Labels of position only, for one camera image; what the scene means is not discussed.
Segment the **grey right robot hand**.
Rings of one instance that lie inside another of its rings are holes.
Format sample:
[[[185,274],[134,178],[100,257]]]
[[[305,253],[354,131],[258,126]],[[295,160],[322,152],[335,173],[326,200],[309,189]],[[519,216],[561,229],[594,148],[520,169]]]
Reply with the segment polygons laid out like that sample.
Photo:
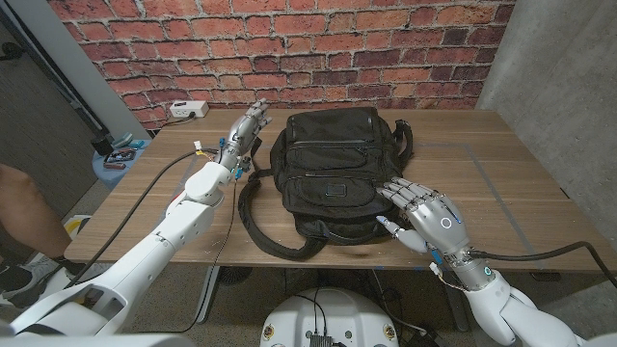
[[[414,228],[405,229],[384,216],[377,216],[377,221],[412,251],[427,253],[431,245],[450,255],[469,244],[463,215],[446,195],[401,177],[377,192],[398,206]]]

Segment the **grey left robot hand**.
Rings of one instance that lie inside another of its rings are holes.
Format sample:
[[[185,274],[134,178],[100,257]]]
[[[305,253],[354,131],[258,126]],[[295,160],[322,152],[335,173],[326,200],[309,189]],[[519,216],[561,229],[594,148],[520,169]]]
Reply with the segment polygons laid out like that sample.
[[[269,105],[265,98],[254,103],[231,127],[228,137],[215,157],[227,169],[235,168],[254,144],[257,135],[272,119],[266,116]]]

